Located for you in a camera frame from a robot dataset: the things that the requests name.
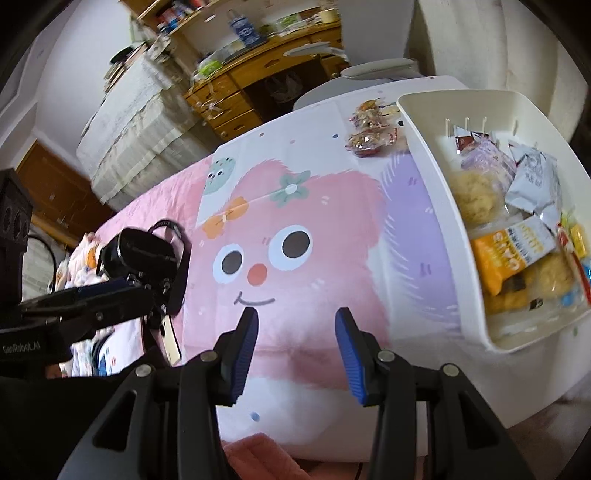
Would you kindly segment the orange white snack box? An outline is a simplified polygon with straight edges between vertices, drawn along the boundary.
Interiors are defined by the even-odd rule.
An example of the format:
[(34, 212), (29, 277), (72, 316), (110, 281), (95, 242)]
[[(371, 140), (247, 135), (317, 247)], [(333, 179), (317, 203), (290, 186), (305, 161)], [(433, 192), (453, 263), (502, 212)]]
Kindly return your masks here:
[(556, 248), (556, 241), (537, 217), (531, 216), (471, 241), (484, 287), (500, 294), (506, 280), (530, 267)]

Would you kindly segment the clear bag brown pastry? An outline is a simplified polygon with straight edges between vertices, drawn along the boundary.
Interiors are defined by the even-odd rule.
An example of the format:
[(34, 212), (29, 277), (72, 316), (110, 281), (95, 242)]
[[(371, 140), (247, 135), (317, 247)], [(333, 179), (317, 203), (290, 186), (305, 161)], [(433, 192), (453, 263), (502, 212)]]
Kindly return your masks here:
[(346, 150), (355, 154), (356, 157), (365, 158), (379, 154), (383, 149), (396, 144), (397, 141), (397, 127), (367, 129), (349, 136)]

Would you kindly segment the red-trim clear snack bag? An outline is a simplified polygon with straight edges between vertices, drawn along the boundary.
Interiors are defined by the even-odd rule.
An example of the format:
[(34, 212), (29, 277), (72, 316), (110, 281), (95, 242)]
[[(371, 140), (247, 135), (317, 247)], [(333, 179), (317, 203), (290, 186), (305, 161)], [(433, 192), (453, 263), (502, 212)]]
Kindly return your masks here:
[(477, 143), (463, 159), (461, 168), (483, 173), (503, 193), (508, 191), (517, 173), (516, 161), (488, 139)]

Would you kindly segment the clear bag round pastry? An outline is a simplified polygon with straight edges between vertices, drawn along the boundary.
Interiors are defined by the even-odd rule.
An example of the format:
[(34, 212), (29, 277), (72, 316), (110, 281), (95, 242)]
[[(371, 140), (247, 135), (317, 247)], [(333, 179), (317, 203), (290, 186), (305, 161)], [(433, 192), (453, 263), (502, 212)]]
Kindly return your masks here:
[(456, 172), (450, 180), (450, 189), (468, 227), (492, 223), (501, 214), (501, 192), (483, 173)]

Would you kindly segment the dark seaweed snack packet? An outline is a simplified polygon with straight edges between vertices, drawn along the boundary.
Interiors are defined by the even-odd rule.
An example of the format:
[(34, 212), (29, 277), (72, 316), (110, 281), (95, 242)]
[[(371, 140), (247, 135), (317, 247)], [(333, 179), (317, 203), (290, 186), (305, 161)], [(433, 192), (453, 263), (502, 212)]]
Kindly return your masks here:
[(458, 155), (467, 154), (475, 148), (482, 140), (491, 139), (491, 135), (484, 132), (467, 130), (458, 125), (454, 126), (454, 138), (456, 153)]

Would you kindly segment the white smartphone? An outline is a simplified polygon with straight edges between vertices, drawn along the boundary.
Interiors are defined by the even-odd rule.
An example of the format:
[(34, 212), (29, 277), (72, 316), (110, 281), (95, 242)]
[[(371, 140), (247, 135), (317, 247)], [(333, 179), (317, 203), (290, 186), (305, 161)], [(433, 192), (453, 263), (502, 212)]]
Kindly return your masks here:
[(164, 316), (158, 327), (159, 346), (170, 366), (176, 366), (181, 359), (181, 351), (168, 315)]

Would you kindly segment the pink bed blanket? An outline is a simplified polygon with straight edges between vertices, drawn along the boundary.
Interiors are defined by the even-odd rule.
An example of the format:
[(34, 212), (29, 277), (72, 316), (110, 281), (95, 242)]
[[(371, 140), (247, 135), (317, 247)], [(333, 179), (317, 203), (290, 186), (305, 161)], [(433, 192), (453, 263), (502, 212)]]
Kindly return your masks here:
[[(153, 230), (123, 229), (101, 251), (106, 283), (80, 289), (96, 319), (146, 317), (150, 325), (182, 305), (190, 241), (176, 222), (154, 224), (183, 243), (177, 256)], [(62, 479), (306, 479), (279, 445), (263, 434), (224, 446), (216, 410), (245, 389), (259, 334), (255, 307), (215, 345), (180, 367), (141, 361), (123, 379), (65, 462)]]

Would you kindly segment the cartoon pink table mat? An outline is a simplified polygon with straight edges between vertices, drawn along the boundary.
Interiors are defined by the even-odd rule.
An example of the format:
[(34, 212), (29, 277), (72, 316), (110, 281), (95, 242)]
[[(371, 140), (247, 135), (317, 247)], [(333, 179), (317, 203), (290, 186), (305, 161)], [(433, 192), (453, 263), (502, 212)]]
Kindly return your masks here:
[(562, 396), (575, 371), (561, 336), (529, 333), (503, 353), (486, 328), (469, 241), (437, 164), (397, 144), (346, 149), (364, 101), (403, 108), (447, 137), (453, 123), (563, 143), (524, 95), (464, 90), (451, 77), (377, 85), (304, 107), (219, 148), (198, 208), (182, 322), (193, 357), (256, 309), (245, 392), (218, 412), (225, 441), (263, 433), (291, 455), (365, 461), (376, 413), (356, 404), (335, 339), (347, 307), (411, 363), (463, 369), (506, 425)]

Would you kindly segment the yellow egg-roll snack bag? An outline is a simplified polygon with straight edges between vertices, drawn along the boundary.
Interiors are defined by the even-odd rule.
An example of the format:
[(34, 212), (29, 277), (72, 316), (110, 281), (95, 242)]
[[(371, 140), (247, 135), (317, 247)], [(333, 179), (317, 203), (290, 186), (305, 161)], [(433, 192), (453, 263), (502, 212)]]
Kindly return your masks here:
[(526, 312), (561, 302), (575, 287), (570, 266), (562, 253), (550, 253), (505, 280), (498, 295), (484, 293), (488, 316)]

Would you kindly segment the white plastic organizer bin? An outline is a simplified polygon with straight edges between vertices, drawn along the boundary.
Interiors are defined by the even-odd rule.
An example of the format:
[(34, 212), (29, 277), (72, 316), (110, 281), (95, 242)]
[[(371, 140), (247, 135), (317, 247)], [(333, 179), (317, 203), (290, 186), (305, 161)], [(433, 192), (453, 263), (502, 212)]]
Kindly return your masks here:
[[(589, 227), (590, 180), (548, 118), (507, 90), (407, 93), (398, 108), (408, 147), (382, 174), (394, 337), (460, 334), (509, 353), (588, 317), (586, 267), (562, 257), (550, 225)], [(514, 150), (555, 162), (548, 202), (506, 203)]]

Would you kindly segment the beige covered cabinet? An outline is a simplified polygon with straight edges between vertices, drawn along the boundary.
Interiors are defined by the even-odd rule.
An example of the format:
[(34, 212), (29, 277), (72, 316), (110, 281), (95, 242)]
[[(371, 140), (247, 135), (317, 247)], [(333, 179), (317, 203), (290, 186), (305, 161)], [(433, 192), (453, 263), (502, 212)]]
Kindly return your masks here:
[(188, 89), (175, 62), (143, 53), (105, 95), (76, 150), (101, 203), (119, 211), (221, 145), (185, 100)]

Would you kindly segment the grey office chair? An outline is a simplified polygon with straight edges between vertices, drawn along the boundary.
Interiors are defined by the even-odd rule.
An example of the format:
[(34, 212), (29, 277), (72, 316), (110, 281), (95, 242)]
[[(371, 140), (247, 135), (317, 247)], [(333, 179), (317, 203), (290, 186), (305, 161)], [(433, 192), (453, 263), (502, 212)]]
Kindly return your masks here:
[(349, 67), (298, 98), (294, 109), (370, 86), (418, 78), (417, 62), (406, 56), (415, 8), (413, 0), (339, 1), (342, 49), (318, 41), (284, 55), (332, 55)]

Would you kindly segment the blue gift bag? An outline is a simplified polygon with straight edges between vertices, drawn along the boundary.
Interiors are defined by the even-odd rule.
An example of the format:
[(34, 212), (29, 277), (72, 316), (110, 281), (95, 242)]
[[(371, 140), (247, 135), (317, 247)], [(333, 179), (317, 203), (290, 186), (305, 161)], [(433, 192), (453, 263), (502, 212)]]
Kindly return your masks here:
[(262, 41), (259, 31), (248, 18), (233, 9), (228, 10), (228, 24), (246, 47), (252, 47)]

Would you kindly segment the floral white curtain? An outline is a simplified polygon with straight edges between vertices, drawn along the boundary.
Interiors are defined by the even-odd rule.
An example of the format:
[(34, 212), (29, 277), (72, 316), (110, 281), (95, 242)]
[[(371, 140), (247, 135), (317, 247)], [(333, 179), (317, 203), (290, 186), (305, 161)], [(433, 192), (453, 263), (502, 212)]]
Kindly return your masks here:
[(567, 140), (587, 97), (583, 74), (551, 30), (519, 1), (419, 1), (408, 55), (426, 76), (527, 96)]

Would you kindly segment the wooden bookshelf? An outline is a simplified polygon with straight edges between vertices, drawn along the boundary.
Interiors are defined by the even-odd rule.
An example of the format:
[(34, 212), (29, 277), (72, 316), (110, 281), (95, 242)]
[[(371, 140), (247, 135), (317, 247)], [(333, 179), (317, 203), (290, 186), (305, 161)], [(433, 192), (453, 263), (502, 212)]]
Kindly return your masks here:
[(318, 1), (219, 1), (204, 8), (197, 18), (183, 26), (176, 42), (185, 41), (198, 54), (205, 56), (238, 39), (229, 26), (228, 10), (245, 15), (253, 25), (260, 27), (319, 5)]

